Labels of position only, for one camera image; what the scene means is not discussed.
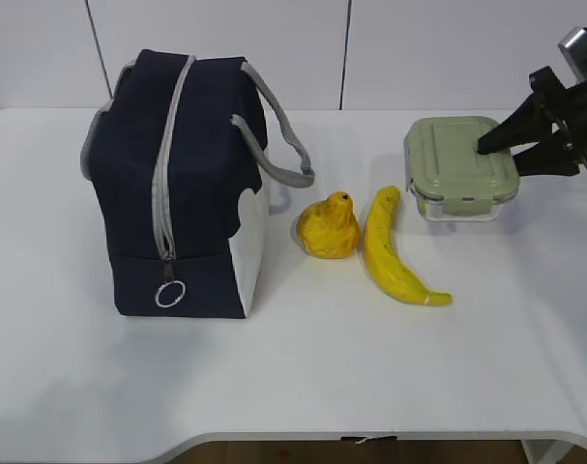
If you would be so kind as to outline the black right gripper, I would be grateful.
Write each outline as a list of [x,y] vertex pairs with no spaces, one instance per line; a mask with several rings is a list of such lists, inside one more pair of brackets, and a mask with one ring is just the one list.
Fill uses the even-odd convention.
[[520,177],[565,176],[587,170],[587,81],[565,87],[551,68],[529,76],[532,94],[478,140],[480,155],[533,143],[514,156]]

